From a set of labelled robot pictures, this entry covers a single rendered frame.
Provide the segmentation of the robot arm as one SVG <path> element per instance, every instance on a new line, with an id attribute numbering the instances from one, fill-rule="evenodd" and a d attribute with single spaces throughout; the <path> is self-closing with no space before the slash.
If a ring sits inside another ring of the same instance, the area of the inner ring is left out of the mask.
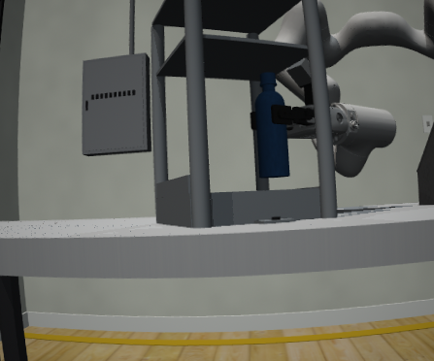
<path id="1" fill-rule="evenodd" d="M 424 30 L 416 30 L 391 12 L 366 12 L 352 16 L 337 34 L 330 34 L 327 14 L 317 0 L 326 68 L 338 63 L 354 49 L 396 46 L 411 49 L 434 59 L 434 0 L 424 0 Z M 302 1 L 285 15 L 276 42 L 307 45 Z M 276 75 L 276 80 L 313 105 L 309 56 Z M 343 138 L 333 143 L 335 171 L 353 178 L 363 169 L 374 148 L 389 146 L 396 135 L 396 122 L 386 111 L 340 103 L 340 87 L 326 74 L 329 104 L 346 111 L 349 127 Z M 297 85 L 298 84 L 298 85 Z M 304 88 L 303 88 L 304 87 Z"/>

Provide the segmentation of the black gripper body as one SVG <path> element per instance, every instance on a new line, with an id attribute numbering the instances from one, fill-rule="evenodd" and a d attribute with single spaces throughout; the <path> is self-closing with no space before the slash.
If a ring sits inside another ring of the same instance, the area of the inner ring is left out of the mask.
<path id="1" fill-rule="evenodd" d="M 334 109 L 332 109 L 334 107 Z M 336 107 L 336 108 L 335 108 Z M 301 107 L 303 109 L 310 108 L 314 109 L 314 105 L 307 105 Z M 338 108 L 338 109 L 337 109 Z M 338 105 L 330 105 L 330 114 L 332 122 L 332 135 L 333 143 L 339 142 L 348 130 L 348 119 L 345 111 Z M 292 125 L 287 125 L 287 127 L 293 127 L 292 130 L 287 131 L 288 139 L 315 139 L 316 138 L 316 125 L 315 118 L 307 120 L 307 122 L 313 123 L 313 125 L 305 126 L 293 123 Z"/>

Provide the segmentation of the grey open shelving unit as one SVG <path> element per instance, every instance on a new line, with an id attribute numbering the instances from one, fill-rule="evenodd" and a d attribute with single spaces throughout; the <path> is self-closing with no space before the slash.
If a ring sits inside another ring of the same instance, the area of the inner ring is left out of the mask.
<path id="1" fill-rule="evenodd" d="M 306 46 L 257 40 L 260 33 L 300 1 Z M 166 60 L 164 26 L 184 27 L 184 37 Z M 247 38 L 208 35 L 203 34 L 203 29 L 249 34 Z M 263 92 L 260 74 L 277 75 L 307 56 L 319 186 L 269 190 L 269 178 L 259 177 L 257 134 L 252 130 L 256 191 L 211 192 L 205 78 L 250 81 L 251 111 L 255 112 L 254 102 Z M 168 180 L 165 77 L 186 77 L 190 175 L 172 180 Z M 338 217 L 317 0 L 164 0 L 151 27 L 151 100 L 156 223 L 210 228 Z"/>

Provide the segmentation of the dark blue bottle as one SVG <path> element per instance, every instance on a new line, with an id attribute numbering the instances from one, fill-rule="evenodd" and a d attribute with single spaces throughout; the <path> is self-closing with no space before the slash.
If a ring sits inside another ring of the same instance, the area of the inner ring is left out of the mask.
<path id="1" fill-rule="evenodd" d="M 272 105 L 284 105 L 284 98 L 275 91 L 276 74 L 260 74 L 262 91 L 255 100 L 255 118 L 260 178 L 290 177 L 286 124 L 274 124 Z M 277 176 L 277 177 L 269 177 Z"/>

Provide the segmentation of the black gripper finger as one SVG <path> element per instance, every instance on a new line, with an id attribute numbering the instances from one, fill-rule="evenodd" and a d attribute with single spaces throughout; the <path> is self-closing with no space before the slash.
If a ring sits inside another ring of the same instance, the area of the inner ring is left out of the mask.
<path id="1" fill-rule="evenodd" d="M 313 125 L 313 123 L 307 122 L 315 117 L 314 110 L 304 109 L 300 107 L 284 106 L 284 105 L 272 105 L 271 106 L 272 122 L 274 124 L 286 124 L 292 125 L 300 124 L 304 126 Z M 304 120 L 307 119 L 307 120 Z"/>
<path id="2" fill-rule="evenodd" d="M 250 113 L 250 127 L 252 130 L 256 130 L 256 118 L 255 112 Z M 287 130 L 292 130 L 293 127 L 287 127 Z"/>

